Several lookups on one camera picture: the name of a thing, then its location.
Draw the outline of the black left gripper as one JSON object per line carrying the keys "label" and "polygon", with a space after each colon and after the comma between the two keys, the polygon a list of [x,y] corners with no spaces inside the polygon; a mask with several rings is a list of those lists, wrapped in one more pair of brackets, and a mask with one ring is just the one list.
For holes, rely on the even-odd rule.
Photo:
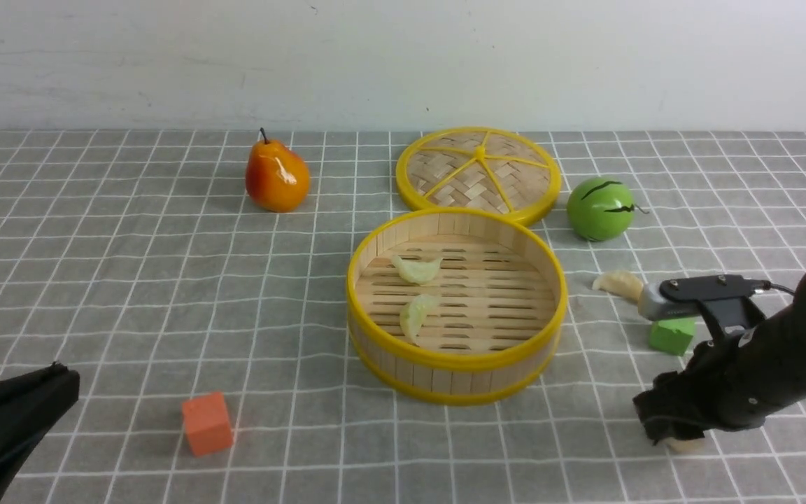
{"label": "black left gripper", "polygon": [[61,363],[0,381],[0,501],[45,434],[76,404],[80,374]]}

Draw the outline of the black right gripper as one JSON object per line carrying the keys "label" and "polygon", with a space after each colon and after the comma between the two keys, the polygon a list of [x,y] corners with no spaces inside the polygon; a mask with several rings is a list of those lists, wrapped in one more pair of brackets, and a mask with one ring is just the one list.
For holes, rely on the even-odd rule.
{"label": "black right gripper", "polygon": [[738,340],[700,344],[681,371],[658,375],[632,403],[653,444],[752,430],[786,407],[786,358]]}

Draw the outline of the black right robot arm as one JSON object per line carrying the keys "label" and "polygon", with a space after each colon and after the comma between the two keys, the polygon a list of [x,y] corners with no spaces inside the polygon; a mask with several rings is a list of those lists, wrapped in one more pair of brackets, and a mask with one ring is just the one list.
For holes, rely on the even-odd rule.
{"label": "black right robot arm", "polygon": [[670,279],[643,287],[637,310],[651,321],[700,316],[710,339],[681,371],[658,375],[633,404],[646,436],[702,440],[710,430],[759,428],[806,399],[806,274],[792,300],[765,315],[752,297],[771,281],[738,274]]}

